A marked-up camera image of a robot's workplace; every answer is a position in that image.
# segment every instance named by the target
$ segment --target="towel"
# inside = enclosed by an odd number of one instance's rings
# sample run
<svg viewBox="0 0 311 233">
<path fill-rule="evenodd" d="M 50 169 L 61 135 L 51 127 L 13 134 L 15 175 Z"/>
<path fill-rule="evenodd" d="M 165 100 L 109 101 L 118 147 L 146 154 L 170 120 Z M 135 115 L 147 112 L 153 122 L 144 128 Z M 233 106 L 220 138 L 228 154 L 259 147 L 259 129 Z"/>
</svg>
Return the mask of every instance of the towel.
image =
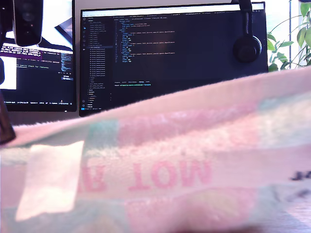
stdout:
<svg viewBox="0 0 311 233">
<path fill-rule="evenodd" d="M 225 231 L 306 206 L 310 71 L 15 126 L 0 147 L 2 232 Z"/>
</svg>

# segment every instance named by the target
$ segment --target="black camera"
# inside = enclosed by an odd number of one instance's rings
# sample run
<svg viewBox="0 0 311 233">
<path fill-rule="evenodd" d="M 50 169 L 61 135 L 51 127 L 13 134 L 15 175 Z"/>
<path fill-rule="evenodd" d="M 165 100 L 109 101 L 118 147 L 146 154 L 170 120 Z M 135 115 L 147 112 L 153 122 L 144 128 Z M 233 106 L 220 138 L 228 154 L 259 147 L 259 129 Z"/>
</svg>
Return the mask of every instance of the black camera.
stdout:
<svg viewBox="0 0 311 233">
<path fill-rule="evenodd" d="M 13 31 L 17 45 L 41 42 L 43 0 L 13 0 Z"/>
</svg>

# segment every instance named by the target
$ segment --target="headphones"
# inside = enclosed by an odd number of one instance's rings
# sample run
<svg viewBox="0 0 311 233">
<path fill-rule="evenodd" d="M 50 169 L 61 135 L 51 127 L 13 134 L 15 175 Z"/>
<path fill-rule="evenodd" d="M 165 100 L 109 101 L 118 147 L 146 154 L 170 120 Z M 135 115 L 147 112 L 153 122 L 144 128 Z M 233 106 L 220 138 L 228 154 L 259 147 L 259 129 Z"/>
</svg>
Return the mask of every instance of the headphones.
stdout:
<svg viewBox="0 0 311 233">
<path fill-rule="evenodd" d="M 233 46 L 233 54 L 241 63 L 251 63 L 261 54 L 262 45 L 260 40 L 253 35 L 251 0 L 239 0 L 241 12 L 243 14 L 243 33 Z"/>
</svg>

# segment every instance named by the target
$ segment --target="monitor screen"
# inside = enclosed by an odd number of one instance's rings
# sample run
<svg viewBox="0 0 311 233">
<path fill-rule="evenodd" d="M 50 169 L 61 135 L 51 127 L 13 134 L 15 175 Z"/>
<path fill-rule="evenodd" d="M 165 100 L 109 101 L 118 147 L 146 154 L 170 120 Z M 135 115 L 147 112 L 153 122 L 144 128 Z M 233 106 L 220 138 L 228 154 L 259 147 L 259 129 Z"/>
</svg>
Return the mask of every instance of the monitor screen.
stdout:
<svg viewBox="0 0 311 233">
<path fill-rule="evenodd" d="M 8 111 L 68 111 L 77 108 L 74 59 L 74 0 L 44 0 L 42 40 L 19 47 L 8 32 L 0 52 L 0 85 Z"/>
<path fill-rule="evenodd" d="M 233 55 L 238 4 L 82 10 L 80 116 L 267 72 L 264 2 L 253 11 L 262 53 L 245 64 Z"/>
</svg>

